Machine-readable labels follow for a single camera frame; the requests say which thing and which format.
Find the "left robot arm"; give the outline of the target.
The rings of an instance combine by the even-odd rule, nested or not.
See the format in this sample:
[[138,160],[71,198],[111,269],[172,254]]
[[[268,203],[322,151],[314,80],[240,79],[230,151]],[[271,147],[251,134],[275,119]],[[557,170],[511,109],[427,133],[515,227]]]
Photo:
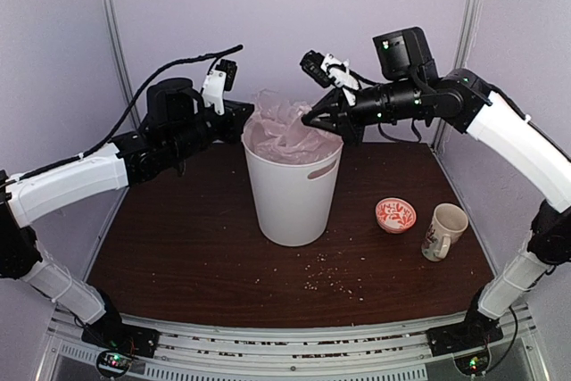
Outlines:
[[28,283],[77,317],[88,335],[110,349],[129,343],[128,329],[103,291],[74,277],[37,240],[32,223],[46,214],[107,191],[185,170],[187,158],[216,141],[235,144],[252,104],[224,99],[224,73],[196,91],[191,79],[165,79],[147,89],[139,128],[110,138],[90,155],[50,168],[1,176],[1,276]]

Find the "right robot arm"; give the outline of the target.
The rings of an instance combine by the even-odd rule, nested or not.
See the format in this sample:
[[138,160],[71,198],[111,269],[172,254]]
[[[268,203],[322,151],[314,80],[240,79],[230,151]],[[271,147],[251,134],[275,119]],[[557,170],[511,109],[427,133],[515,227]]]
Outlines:
[[466,69],[440,76],[424,31],[374,38],[384,83],[364,79],[347,62],[309,51],[302,70],[326,95],[302,123],[361,143],[366,127],[400,120],[441,119],[487,145],[541,193],[529,239],[517,256],[472,299],[465,318],[426,336],[433,354],[459,352],[501,339],[500,318],[525,292],[570,260],[570,159],[499,88]]

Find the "white plastic trash bin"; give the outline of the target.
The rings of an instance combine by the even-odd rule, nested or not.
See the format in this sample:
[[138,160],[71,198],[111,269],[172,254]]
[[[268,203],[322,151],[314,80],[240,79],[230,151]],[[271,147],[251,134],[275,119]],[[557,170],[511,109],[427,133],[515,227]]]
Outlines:
[[286,247],[316,241],[325,231],[335,191],[343,142],[340,137],[316,131],[308,163],[275,161],[255,150],[264,143],[258,126],[250,125],[242,137],[257,220],[262,234]]

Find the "translucent pink plastic bag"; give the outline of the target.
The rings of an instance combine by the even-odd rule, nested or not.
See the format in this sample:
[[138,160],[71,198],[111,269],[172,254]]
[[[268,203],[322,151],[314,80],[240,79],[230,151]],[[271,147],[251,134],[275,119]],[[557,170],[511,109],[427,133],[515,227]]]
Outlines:
[[306,102],[292,102],[271,90],[253,95],[252,102],[254,112],[244,126],[243,142],[266,161],[311,164],[325,160],[343,145],[339,136],[303,125],[302,116],[310,111]]

